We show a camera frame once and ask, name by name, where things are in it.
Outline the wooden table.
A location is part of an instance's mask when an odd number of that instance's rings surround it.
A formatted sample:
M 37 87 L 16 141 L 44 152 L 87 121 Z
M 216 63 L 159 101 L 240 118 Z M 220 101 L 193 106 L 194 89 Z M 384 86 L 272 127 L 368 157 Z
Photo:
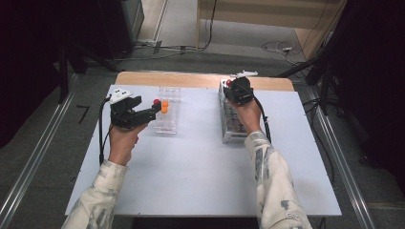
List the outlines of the wooden table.
M 182 88 L 217 88 L 221 79 L 228 75 L 213 73 L 170 73 L 170 72 L 121 72 L 117 85 L 163 86 Z M 250 76 L 254 90 L 293 92 L 292 82 L 287 78 Z

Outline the aluminium floor rail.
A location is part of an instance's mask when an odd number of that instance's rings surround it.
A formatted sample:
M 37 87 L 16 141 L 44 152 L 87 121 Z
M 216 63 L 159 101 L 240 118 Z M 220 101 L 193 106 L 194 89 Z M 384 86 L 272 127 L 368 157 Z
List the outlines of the aluminium floor rail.
M 7 229 L 11 223 L 21 200 L 25 196 L 32 179 L 46 154 L 53 136 L 56 133 L 65 113 L 67 112 L 73 97 L 75 96 L 76 88 L 81 79 L 82 74 L 74 73 L 69 80 L 69 88 L 71 89 L 66 97 L 57 104 L 52 111 L 52 116 L 47 122 L 42 131 L 37 131 L 40 137 L 34 144 L 27 161 L 18 173 L 18 177 L 10 187 L 5 199 L 0 203 L 0 229 Z
M 327 155 L 330 172 L 332 173 L 332 187 L 336 188 L 335 180 L 337 176 L 340 176 L 360 228 L 377 229 L 350 168 L 350 164 L 346 160 L 342 147 L 332 128 L 330 118 L 323 114 L 320 106 L 317 104 L 320 97 L 319 93 L 311 86 L 306 87 L 306 93 L 308 94 L 310 103 L 312 103 L 312 108 L 309 111 L 310 127 L 315 135 L 315 139 L 321 144 L 321 148 Z

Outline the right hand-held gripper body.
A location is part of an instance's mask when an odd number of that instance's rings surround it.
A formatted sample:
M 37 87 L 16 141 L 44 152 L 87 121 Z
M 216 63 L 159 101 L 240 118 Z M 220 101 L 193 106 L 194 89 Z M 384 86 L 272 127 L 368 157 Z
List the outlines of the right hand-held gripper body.
M 247 71 L 232 74 L 230 76 L 232 82 L 229 87 L 227 87 L 231 91 L 231 95 L 228 100 L 237 105 L 245 105 L 249 103 L 253 99 L 254 94 L 248 77 L 255 76 L 257 74 L 257 72 Z

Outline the white perforated tube rack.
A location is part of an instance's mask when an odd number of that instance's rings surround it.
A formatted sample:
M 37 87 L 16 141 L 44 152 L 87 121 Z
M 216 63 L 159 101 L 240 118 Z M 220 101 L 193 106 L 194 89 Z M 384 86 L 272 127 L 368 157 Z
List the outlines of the white perforated tube rack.
M 224 96 L 225 82 L 228 79 L 222 79 L 219 87 L 219 103 L 222 119 L 222 132 L 223 132 L 223 143 L 241 143 L 247 137 L 245 132 L 245 127 L 241 123 L 236 109 L 231 105 L 229 101 Z

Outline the clear plastic tube rack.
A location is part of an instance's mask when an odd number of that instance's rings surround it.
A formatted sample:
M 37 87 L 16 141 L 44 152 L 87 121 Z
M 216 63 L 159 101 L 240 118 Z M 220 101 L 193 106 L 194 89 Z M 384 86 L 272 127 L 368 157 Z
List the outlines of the clear plastic tube rack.
M 178 117 L 181 106 L 181 89 L 178 87 L 160 87 L 158 99 L 168 101 L 168 117 L 160 119 L 160 111 L 155 120 L 155 132 L 174 135 L 178 131 Z

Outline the person's left hand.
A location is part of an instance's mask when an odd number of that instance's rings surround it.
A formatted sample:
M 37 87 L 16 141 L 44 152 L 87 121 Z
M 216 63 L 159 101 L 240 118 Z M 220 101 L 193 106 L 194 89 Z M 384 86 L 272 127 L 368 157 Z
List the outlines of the person's left hand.
M 108 160 L 126 166 L 132 157 L 132 150 L 139 141 L 139 134 L 147 127 L 142 124 L 133 129 L 123 129 L 112 125 L 109 133 L 110 154 Z

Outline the black metal stand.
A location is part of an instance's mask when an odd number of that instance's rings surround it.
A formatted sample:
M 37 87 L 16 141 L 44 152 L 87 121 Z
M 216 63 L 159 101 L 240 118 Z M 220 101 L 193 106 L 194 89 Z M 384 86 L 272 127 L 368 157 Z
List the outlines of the black metal stand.
M 292 69 L 278 74 L 280 78 L 287 78 L 295 73 L 310 67 L 308 75 L 305 77 L 305 81 L 309 86 L 314 86 L 319 80 L 321 80 L 321 94 L 317 104 L 320 106 L 324 115 L 328 114 L 328 90 L 331 80 L 331 62 L 330 57 L 333 53 L 333 49 L 338 43 L 340 38 L 340 31 L 334 31 L 328 39 L 328 42 L 317 52 L 317 54 L 310 60 L 298 64 Z
M 85 48 L 81 44 L 71 40 L 61 40 L 58 44 L 60 77 L 59 104 L 61 104 L 69 94 L 68 64 L 71 64 L 75 73 L 86 73 L 87 65 L 84 61 L 84 56 L 90 57 L 95 60 L 96 63 L 112 72 L 120 73 L 120 70 L 116 66 L 110 64 L 107 60 Z

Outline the light wooden furniture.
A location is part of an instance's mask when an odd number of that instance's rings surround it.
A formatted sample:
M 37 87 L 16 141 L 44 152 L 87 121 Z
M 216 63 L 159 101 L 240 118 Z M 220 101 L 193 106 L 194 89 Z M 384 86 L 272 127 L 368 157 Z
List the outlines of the light wooden furniture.
M 219 21 L 294 28 L 306 59 L 334 31 L 348 0 L 197 0 L 196 43 L 200 22 L 215 10 Z

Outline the person's right hand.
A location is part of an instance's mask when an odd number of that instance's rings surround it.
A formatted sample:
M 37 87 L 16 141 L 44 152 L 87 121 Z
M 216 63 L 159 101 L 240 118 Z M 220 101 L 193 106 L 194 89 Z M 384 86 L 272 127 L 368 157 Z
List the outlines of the person's right hand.
M 237 106 L 236 111 L 248 135 L 261 130 L 261 110 L 255 100 L 251 100 L 243 106 Z

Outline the dark equipment cabinet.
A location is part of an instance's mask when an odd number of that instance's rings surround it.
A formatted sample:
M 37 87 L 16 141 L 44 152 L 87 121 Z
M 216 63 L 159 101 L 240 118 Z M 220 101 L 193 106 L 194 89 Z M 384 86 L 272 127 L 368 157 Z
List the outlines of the dark equipment cabinet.
M 133 50 L 144 21 L 141 0 L 100 0 L 111 56 Z

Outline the white work board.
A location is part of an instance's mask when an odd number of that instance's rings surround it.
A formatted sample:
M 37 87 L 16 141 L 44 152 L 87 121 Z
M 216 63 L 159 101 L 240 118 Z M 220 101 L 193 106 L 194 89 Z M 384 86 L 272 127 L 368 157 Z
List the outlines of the white work board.
M 258 91 L 271 142 L 288 163 L 306 213 L 341 213 L 298 93 Z M 216 88 L 181 89 L 178 131 L 141 132 L 116 212 L 131 217 L 253 217 L 256 180 L 243 144 L 222 142 Z

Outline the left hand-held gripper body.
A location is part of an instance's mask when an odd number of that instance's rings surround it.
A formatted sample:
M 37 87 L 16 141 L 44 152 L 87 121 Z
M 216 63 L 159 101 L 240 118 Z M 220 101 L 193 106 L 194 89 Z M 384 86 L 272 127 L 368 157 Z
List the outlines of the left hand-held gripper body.
M 124 129 L 132 129 L 136 126 L 136 112 L 134 108 L 127 106 L 128 97 L 133 97 L 130 91 L 116 88 L 110 98 L 111 122 L 113 125 Z

